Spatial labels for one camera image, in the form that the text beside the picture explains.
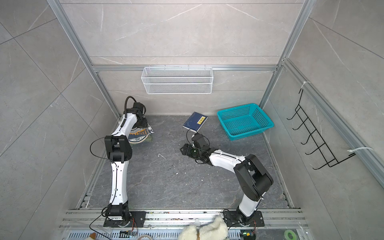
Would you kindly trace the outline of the green tank top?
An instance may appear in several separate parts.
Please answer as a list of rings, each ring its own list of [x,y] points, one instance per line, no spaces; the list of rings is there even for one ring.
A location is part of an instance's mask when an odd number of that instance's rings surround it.
[[[130,144],[140,144],[150,139],[150,136],[154,133],[152,127],[148,125],[146,128],[135,128],[131,130],[128,141]]]

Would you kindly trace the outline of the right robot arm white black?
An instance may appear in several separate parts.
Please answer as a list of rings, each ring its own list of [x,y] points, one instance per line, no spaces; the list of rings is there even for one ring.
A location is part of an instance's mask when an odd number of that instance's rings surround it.
[[[262,212],[258,206],[274,180],[255,155],[236,156],[210,146],[208,139],[195,133],[190,143],[180,148],[182,155],[195,160],[197,164],[208,164],[234,173],[244,195],[236,210],[223,210],[228,227],[263,227]]]

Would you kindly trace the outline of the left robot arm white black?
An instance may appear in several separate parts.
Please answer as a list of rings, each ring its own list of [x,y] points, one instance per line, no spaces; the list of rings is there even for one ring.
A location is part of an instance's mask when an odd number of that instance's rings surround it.
[[[105,227],[134,227],[135,219],[129,210],[127,173],[133,150],[128,136],[139,127],[147,127],[146,107],[132,96],[125,99],[124,112],[119,125],[111,135],[104,137],[107,156],[112,167],[112,192],[108,206],[102,212]]]

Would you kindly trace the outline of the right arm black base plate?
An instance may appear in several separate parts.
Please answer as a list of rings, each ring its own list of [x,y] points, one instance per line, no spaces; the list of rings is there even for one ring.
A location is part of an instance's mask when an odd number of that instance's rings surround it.
[[[223,218],[228,227],[264,227],[262,212],[255,211],[250,217],[245,216],[240,210],[223,211]]]

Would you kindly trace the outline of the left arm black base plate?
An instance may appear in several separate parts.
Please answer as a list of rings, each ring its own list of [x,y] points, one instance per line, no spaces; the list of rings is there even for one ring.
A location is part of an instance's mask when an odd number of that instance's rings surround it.
[[[103,227],[110,228],[129,228],[129,227],[143,227],[146,219],[147,212],[136,211],[130,212],[130,215],[116,215],[107,216]]]

